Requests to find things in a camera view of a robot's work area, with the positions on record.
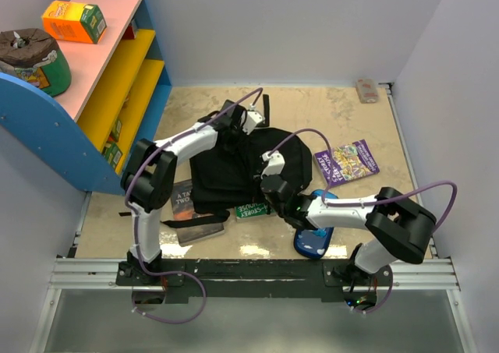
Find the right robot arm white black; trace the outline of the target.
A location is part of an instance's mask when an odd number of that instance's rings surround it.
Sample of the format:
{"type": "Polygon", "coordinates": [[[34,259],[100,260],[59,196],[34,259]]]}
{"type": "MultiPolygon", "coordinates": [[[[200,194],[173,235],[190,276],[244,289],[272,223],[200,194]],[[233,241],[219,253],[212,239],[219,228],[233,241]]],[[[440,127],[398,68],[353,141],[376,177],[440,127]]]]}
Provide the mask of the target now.
{"type": "Polygon", "coordinates": [[[421,264],[436,217],[392,187],[359,199],[329,199],[295,191],[280,175],[264,176],[260,189],[287,224],[298,231],[354,228],[369,231],[370,242],[359,244],[349,261],[333,274],[344,282],[364,285],[396,260],[421,264]]]}

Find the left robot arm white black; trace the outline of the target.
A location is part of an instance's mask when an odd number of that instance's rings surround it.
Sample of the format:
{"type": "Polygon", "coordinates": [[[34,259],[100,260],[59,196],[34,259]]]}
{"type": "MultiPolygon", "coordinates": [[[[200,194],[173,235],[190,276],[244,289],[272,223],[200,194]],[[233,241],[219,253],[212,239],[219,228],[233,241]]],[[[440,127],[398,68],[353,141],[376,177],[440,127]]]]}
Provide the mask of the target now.
{"type": "Polygon", "coordinates": [[[159,228],[161,210],[171,197],[177,166],[217,143],[237,137],[249,121],[249,111],[226,101],[222,110],[207,115],[175,136],[140,140],[122,175],[125,205],[132,214],[133,241],[119,275],[142,284],[161,277],[159,228]]]}

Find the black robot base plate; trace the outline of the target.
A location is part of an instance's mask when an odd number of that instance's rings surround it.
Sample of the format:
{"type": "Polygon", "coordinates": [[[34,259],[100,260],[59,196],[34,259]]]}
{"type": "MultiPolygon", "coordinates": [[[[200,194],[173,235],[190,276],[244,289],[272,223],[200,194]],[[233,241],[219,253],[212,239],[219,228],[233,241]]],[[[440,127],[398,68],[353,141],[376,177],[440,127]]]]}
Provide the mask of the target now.
{"type": "Polygon", "coordinates": [[[162,259],[161,276],[142,284],[119,275],[119,287],[133,288],[141,302],[145,291],[155,302],[186,304],[193,297],[315,298],[373,306],[377,291],[393,284],[389,266],[362,281],[344,282],[333,270],[347,259],[162,259]]]}

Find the black student backpack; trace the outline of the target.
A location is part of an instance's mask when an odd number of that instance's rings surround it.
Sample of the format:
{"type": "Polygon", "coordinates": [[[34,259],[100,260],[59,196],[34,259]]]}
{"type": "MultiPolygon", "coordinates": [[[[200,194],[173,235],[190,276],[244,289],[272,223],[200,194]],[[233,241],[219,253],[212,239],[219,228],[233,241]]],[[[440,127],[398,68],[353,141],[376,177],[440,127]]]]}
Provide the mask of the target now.
{"type": "Polygon", "coordinates": [[[312,155],[297,136],[270,126],[270,98],[263,100],[264,122],[259,124],[236,150],[223,150],[220,142],[185,161],[189,163],[193,188],[190,199],[201,214],[214,214],[248,203],[265,203],[260,190],[262,154],[278,150],[285,159],[280,176],[297,192],[311,182],[312,155]]]}

